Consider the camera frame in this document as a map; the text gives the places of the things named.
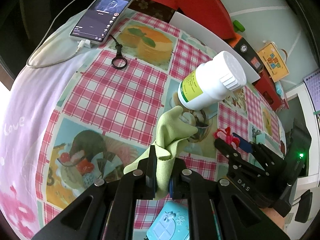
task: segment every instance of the snowflake print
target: snowflake print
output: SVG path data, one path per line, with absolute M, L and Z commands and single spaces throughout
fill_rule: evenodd
M 186 216 L 179 216 L 179 217 L 177 218 L 177 225 L 178 225 L 178 226 L 181 226 L 182 223 L 183 223 L 185 220 L 186 220 Z

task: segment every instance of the green leaf illustration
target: green leaf illustration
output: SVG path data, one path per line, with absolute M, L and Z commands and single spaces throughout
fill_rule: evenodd
M 144 35 L 146 35 L 146 33 L 143 33 L 142 30 L 137 29 L 137 28 L 129 28 L 128 32 L 133 35 L 137 35 L 139 37 L 143 37 Z
M 155 42 L 153 41 L 153 39 L 150 39 L 150 38 L 148 38 L 148 37 L 142 37 L 142 40 L 143 40 L 143 42 L 144 42 L 145 44 L 147 44 L 148 46 L 153 47 L 153 48 L 156 47 L 156 44 L 155 44 Z

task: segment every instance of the yellow box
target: yellow box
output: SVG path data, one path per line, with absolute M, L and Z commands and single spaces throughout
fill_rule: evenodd
M 278 50 L 272 42 L 268 43 L 258 52 L 259 57 L 263 61 L 274 82 L 279 81 L 289 74 L 286 64 L 283 62 Z

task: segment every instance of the phone lanyard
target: phone lanyard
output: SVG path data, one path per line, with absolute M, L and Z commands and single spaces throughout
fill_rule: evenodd
M 116 38 L 114 36 L 112 36 L 110 34 L 111 38 L 114 39 L 115 43 L 116 43 L 116 49 L 117 49 L 117 54 L 116 56 L 112 59 L 111 61 L 111 65 L 115 68 L 115 69 L 124 69 L 127 65 L 128 65 L 128 61 L 122 56 L 122 53 L 121 53 L 121 49 L 122 49 L 122 44 L 119 44 L 119 42 L 116 40 Z M 115 65 L 115 61 L 116 60 L 123 60 L 124 61 L 124 66 L 122 67 L 118 67 Z

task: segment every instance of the white board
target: white board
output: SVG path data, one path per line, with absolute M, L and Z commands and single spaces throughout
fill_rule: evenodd
M 203 27 L 201 24 L 179 12 L 174 13 L 170 24 L 202 41 L 205 45 L 217 53 L 223 50 L 230 52 L 241 64 L 248 82 L 253 83 L 260 78 L 255 70 L 233 48 L 231 48 L 227 43 L 225 43 L 213 32 Z

